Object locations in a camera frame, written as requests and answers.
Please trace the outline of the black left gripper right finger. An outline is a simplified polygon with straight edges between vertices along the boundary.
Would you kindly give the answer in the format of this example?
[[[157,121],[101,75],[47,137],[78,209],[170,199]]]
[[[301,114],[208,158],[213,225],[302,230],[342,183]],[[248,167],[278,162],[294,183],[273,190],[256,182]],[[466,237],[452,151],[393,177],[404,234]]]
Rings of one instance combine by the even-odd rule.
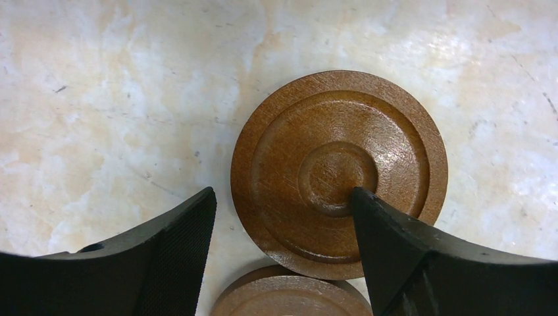
[[[487,248],[351,194],[375,315],[556,315],[557,262]]]

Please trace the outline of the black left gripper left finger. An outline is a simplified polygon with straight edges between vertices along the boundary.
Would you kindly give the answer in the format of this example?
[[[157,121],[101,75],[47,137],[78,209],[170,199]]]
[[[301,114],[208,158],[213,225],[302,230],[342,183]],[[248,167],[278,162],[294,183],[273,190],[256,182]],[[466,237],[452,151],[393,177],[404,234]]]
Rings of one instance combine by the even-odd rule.
[[[1,314],[194,315],[216,207],[207,187],[75,253],[2,253]]]

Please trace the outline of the brown wooden coaster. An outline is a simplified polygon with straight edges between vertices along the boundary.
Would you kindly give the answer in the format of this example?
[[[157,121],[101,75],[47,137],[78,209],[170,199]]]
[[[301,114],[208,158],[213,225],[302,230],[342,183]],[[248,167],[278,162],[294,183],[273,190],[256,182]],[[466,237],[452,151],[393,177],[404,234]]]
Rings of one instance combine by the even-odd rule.
[[[231,283],[211,315],[372,315],[372,308],[344,280],[311,278],[271,265]]]
[[[432,117],[387,79],[352,70],[304,76],[270,94],[240,132],[231,165],[238,217],[257,247],[301,275],[363,275],[350,209],[365,188],[434,224],[447,192]]]

